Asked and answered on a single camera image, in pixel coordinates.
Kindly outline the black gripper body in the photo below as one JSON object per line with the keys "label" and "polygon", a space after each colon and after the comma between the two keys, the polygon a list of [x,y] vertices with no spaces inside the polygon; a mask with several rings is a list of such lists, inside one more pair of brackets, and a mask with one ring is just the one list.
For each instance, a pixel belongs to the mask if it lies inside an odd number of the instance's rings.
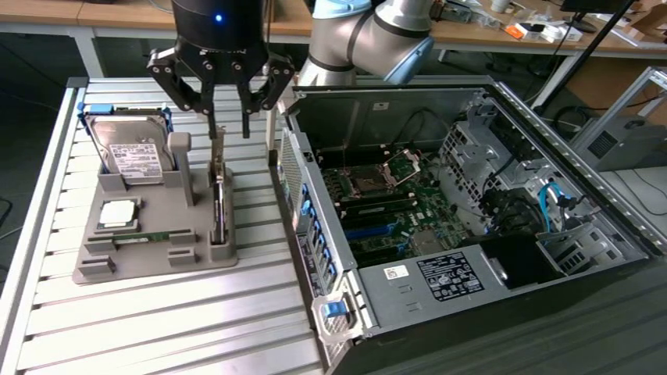
{"label": "black gripper body", "polygon": [[192,73],[216,84],[248,81],[268,60],[261,1],[173,1],[174,51]]}

